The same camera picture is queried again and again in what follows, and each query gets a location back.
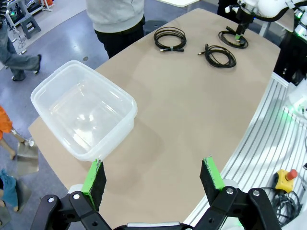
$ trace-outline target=gray plastic stool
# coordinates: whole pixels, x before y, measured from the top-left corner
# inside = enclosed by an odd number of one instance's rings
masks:
[[[21,27],[22,27],[22,29],[24,31],[24,36],[27,39],[30,39],[32,37],[33,33],[41,31],[41,29],[38,26],[37,22],[35,21],[34,17],[32,15],[30,15],[30,14],[27,14],[26,16],[24,16],[24,18],[22,18],[20,20],[20,25],[21,25]]]
[[[148,35],[152,31],[164,26],[166,23],[167,23],[166,21],[156,21],[156,20],[146,21],[145,25],[143,26],[144,35]]]

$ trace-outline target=orange clothing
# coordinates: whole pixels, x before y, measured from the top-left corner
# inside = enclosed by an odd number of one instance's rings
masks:
[[[4,109],[0,105],[0,140],[2,139],[3,133],[10,133],[13,128],[13,121],[5,113]]]

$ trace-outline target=ribbed metal surface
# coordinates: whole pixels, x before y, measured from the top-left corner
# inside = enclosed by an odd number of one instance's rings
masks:
[[[305,123],[284,107],[287,85],[272,74],[244,137],[221,172],[222,178],[236,181],[244,192],[271,187],[272,175],[279,169],[296,169],[299,178],[295,180],[294,191],[302,198],[307,129]],[[273,193],[267,192],[271,199]],[[205,196],[184,223],[195,226],[208,207]]]

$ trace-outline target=blue floor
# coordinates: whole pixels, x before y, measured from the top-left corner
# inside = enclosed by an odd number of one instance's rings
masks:
[[[216,12],[217,6],[197,2],[192,8],[203,8]],[[146,20],[171,21],[186,13],[185,8],[173,7],[154,0],[145,1]],[[253,24],[250,29],[260,31],[260,26]],[[279,37],[268,33],[267,38],[279,44]],[[38,114],[30,101],[33,89],[53,71],[70,60],[78,60],[95,69],[107,61],[108,57],[103,45],[97,40],[93,31],[92,22],[85,11],[65,21],[46,35],[38,39],[27,48],[28,55],[42,54],[41,72],[34,76],[27,72],[27,78],[22,82],[13,82],[9,69],[0,71],[0,104],[14,122],[15,129],[25,137],[30,137],[28,127],[38,117]],[[8,135],[4,137],[15,149],[16,140]],[[5,168],[9,172],[17,172],[16,161],[9,159],[8,153],[0,148],[0,169]],[[21,180],[32,190],[32,195],[21,214],[14,213],[10,208],[12,220],[2,229],[4,230],[28,230],[30,229],[40,198],[47,194],[56,194],[63,197],[67,189],[54,174],[45,158],[40,154],[39,172],[26,175]],[[80,225],[73,225],[70,229],[82,229]]]

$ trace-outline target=clear plastic bin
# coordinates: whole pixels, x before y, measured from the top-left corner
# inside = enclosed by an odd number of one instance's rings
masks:
[[[133,129],[137,114],[133,97],[78,61],[39,84],[31,101],[55,137],[81,161],[103,160]]]

